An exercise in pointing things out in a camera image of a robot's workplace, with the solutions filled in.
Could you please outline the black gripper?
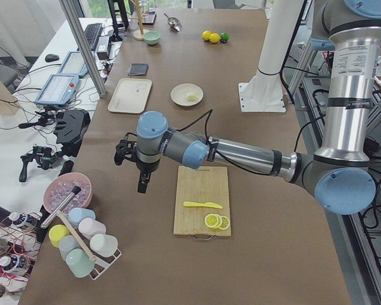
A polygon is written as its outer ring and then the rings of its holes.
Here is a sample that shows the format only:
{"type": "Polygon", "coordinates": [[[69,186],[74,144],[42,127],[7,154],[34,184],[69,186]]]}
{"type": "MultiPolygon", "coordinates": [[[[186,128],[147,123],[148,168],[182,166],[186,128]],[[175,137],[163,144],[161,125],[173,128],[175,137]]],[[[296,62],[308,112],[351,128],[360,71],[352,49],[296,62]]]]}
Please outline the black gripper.
{"type": "Polygon", "coordinates": [[[152,163],[147,163],[141,160],[136,161],[136,166],[140,170],[140,175],[138,179],[138,188],[139,193],[145,194],[147,191],[147,186],[150,182],[150,175],[152,172],[155,172],[159,167],[160,161],[157,160],[152,163]]]}

